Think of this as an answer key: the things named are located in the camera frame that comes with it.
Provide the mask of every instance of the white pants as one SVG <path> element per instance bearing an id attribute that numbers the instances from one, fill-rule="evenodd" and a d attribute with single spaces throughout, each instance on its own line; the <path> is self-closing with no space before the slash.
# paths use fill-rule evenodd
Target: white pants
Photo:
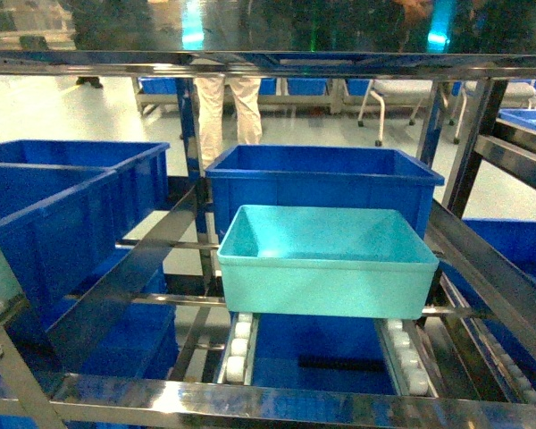
<path id="1" fill-rule="evenodd" d="M 227 78 L 237 111 L 239 143 L 257 145 L 262 137 L 258 110 L 260 79 Z M 203 168 L 208 167 L 222 152 L 222 104 L 224 78 L 195 78 L 198 89 L 198 134 Z"/>

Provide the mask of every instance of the chair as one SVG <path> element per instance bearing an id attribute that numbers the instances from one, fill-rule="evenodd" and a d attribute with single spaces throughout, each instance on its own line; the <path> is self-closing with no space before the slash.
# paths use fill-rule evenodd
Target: chair
<path id="1" fill-rule="evenodd" d="M 405 97 L 410 99 L 418 99 L 419 102 L 413 109 L 409 118 L 409 125 L 415 125 L 415 117 L 419 111 L 419 107 L 424 99 L 429 98 L 431 93 L 432 82 L 430 80 L 371 80 L 367 86 L 367 91 L 364 95 L 364 102 L 361 104 L 359 115 L 357 116 L 357 124 L 360 127 L 364 126 L 364 112 L 367 104 L 367 99 L 371 95 L 380 104 L 380 122 L 379 135 L 375 140 L 375 146 L 383 145 L 383 126 L 385 123 L 385 99 L 389 97 Z"/>
<path id="2" fill-rule="evenodd" d="M 475 81 L 467 81 L 461 85 L 459 94 L 457 96 L 455 108 L 450 115 L 449 125 L 455 124 L 456 111 L 458 107 L 461 107 L 460 115 L 458 115 L 458 121 L 456 122 L 455 138 L 453 143 L 458 145 L 460 142 L 459 134 L 461 126 L 463 125 L 463 119 L 465 118 L 466 102 L 468 97 L 474 96 L 476 90 Z M 536 97 L 536 88 L 534 87 L 533 80 L 512 80 L 508 82 L 507 90 L 502 99 L 502 104 L 508 105 L 527 105 L 529 109 L 532 108 L 532 99 Z"/>

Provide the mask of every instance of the chair leg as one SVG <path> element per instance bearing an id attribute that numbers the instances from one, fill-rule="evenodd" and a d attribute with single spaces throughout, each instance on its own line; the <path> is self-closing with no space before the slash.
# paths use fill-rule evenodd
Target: chair leg
<path id="1" fill-rule="evenodd" d="M 458 96 L 456 97 L 456 103 L 455 103 L 455 106 L 453 107 L 453 112 L 450 114 L 450 118 L 448 119 L 448 124 L 451 127 L 455 125 L 456 113 L 458 112 L 458 107 L 461 105 L 460 101 L 461 101 L 462 95 L 463 95 L 463 90 L 461 89 L 458 93 Z"/>
<path id="2" fill-rule="evenodd" d="M 367 86 L 367 90 L 365 91 L 364 102 L 361 104 L 361 108 L 359 109 L 359 115 L 357 116 L 357 125 L 359 127 L 364 126 L 365 107 L 367 105 L 367 98 L 369 97 L 369 93 L 371 92 L 370 90 L 371 86 L 372 86 L 372 83 L 369 82 L 369 85 Z"/>
<path id="3" fill-rule="evenodd" d="M 409 125 L 415 125 L 415 117 L 417 116 L 417 113 L 419 112 L 419 107 L 421 107 L 421 103 L 423 102 L 423 99 L 421 98 L 419 100 L 419 103 L 415 106 L 415 109 L 413 109 L 413 112 L 411 113 L 411 117 L 409 118 Z"/>
<path id="4" fill-rule="evenodd" d="M 379 117 L 379 136 L 377 140 L 375 140 L 375 146 L 383 146 L 383 125 L 385 123 L 385 100 L 382 96 L 377 94 L 375 91 L 370 91 L 370 94 L 373 98 L 375 98 L 377 101 L 379 101 L 380 105 L 380 117 Z"/>
<path id="5" fill-rule="evenodd" d="M 461 88 L 461 95 L 463 96 L 463 104 L 461 107 L 461 114 L 458 116 L 458 122 L 456 123 L 456 131 L 455 131 L 455 139 L 453 140 L 453 143 L 458 145 L 458 142 L 460 139 L 458 138 L 458 135 L 461 131 L 461 126 L 463 125 L 463 119 L 465 118 L 465 111 L 466 111 L 466 89 Z"/>

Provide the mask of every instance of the white roller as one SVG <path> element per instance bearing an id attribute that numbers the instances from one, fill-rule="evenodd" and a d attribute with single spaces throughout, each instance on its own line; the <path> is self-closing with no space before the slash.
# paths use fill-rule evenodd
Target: white roller
<path id="1" fill-rule="evenodd" d="M 230 356 L 226 362 L 226 381 L 229 383 L 244 382 L 245 358 L 242 356 Z"/>
<path id="2" fill-rule="evenodd" d="M 509 355 L 507 355 L 507 354 L 500 355 L 498 358 L 499 358 L 499 359 L 502 361 L 502 363 L 503 363 L 504 365 L 506 365 L 506 366 L 515 365 L 515 361 L 512 360 L 512 358 L 511 358 Z"/>
<path id="3" fill-rule="evenodd" d="M 491 333 L 489 333 L 486 338 L 489 340 L 489 343 L 490 344 L 498 344 L 498 340 L 497 340 L 497 337 L 495 337 L 494 335 L 492 335 Z"/>
<path id="4" fill-rule="evenodd" d="M 424 369 L 413 369 L 406 372 L 409 394 L 424 396 L 429 391 L 429 376 Z"/>
<path id="5" fill-rule="evenodd" d="M 238 322 L 234 327 L 235 338 L 244 338 L 248 340 L 250 338 L 250 329 L 252 324 L 249 322 Z"/>
<path id="6" fill-rule="evenodd" d="M 245 338 L 235 338 L 230 344 L 231 356 L 245 357 L 248 353 L 248 340 Z"/>
<path id="7" fill-rule="evenodd" d="M 536 404 L 536 391 L 534 389 L 524 391 L 523 395 L 526 402 L 529 404 Z"/>
<path id="8" fill-rule="evenodd" d="M 504 355 L 506 353 L 500 344 L 494 344 L 494 351 L 496 351 L 498 356 Z"/>
<path id="9" fill-rule="evenodd" d="M 507 369 L 508 369 L 508 372 L 512 374 L 513 377 L 523 376 L 522 370 L 518 367 L 518 365 L 509 365 Z"/>
<path id="10" fill-rule="evenodd" d="M 395 350 L 397 349 L 409 349 L 411 347 L 411 339 L 409 334 L 404 331 L 391 331 L 389 332 L 391 339 L 393 340 L 393 345 Z"/>
<path id="11" fill-rule="evenodd" d="M 387 329 L 389 331 L 403 331 L 403 321 L 401 319 L 387 319 Z"/>
<path id="12" fill-rule="evenodd" d="M 518 383 L 518 385 L 523 391 L 530 391 L 532 389 L 530 380 L 528 380 L 525 375 L 521 377 L 516 377 L 516 382 Z"/>
<path id="13" fill-rule="evenodd" d="M 420 368 L 419 353 L 413 349 L 397 349 L 397 356 L 402 368 Z"/>
<path id="14" fill-rule="evenodd" d="M 252 323 L 252 313 L 239 313 L 239 322 Z"/>

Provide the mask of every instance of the plastic crate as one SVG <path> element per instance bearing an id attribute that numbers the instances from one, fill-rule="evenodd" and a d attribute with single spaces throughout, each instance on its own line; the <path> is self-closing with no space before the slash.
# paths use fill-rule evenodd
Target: plastic crate
<path id="1" fill-rule="evenodd" d="M 536 222 L 466 219 L 465 223 L 536 281 Z"/>
<path id="2" fill-rule="evenodd" d="M 0 166 L 0 248 L 40 314 L 111 255 L 116 180 L 106 171 Z"/>
<path id="3" fill-rule="evenodd" d="M 368 79 L 348 79 L 348 93 L 350 96 L 364 96 L 369 88 Z"/>
<path id="4" fill-rule="evenodd" d="M 391 208 L 423 237 L 434 188 L 444 183 L 400 150 L 355 147 L 236 146 L 206 176 L 221 239 L 244 204 Z"/>
<path id="5" fill-rule="evenodd" d="M 174 94 L 177 95 L 177 85 L 174 78 L 138 78 L 145 94 Z"/>
<path id="6" fill-rule="evenodd" d="M 288 78 L 288 94 L 291 96 L 323 96 L 327 79 Z"/>
<path id="7" fill-rule="evenodd" d="M 510 262 L 536 281 L 536 222 L 507 219 L 465 219 L 465 223 Z M 472 307 L 485 307 L 473 287 L 452 266 L 443 271 Z M 505 351 L 520 366 L 536 389 L 536 361 L 501 323 L 484 321 Z"/>
<path id="8" fill-rule="evenodd" d="M 174 307 L 131 304 L 81 372 L 164 379 L 178 355 L 174 317 Z"/>
<path id="9" fill-rule="evenodd" d="M 218 259 L 230 311 L 401 319 L 439 265 L 395 210 L 322 207 L 243 206 Z"/>
<path id="10" fill-rule="evenodd" d="M 262 315 L 252 384 L 392 395 L 383 360 L 373 319 Z"/>
<path id="11" fill-rule="evenodd" d="M 498 116 L 505 121 L 536 130 L 536 110 L 528 109 L 502 109 Z"/>
<path id="12" fill-rule="evenodd" d="M 260 84 L 261 96 L 274 96 L 276 95 L 276 78 L 264 78 Z"/>
<path id="13" fill-rule="evenodd" d="M 115 238 L 120 239 L 167 197 L 168 143 L 17 140 L 0 144 L 0 163 L 103 167 L 113 185 Z"/>
<path id="14" fill-rule="evenodd" d="M 103 263 L 91 272 L 73 293 L 83 294 L 99 282 L 99 280 L 111 269 L 121 262 L 129 254 L 129 250 L 117 248 Z M 141 293 L 167 293 L 167 285 L 164 280 L 163 267 L 159 268 L 151 277 L 151 280 L 143 288 Z"/>

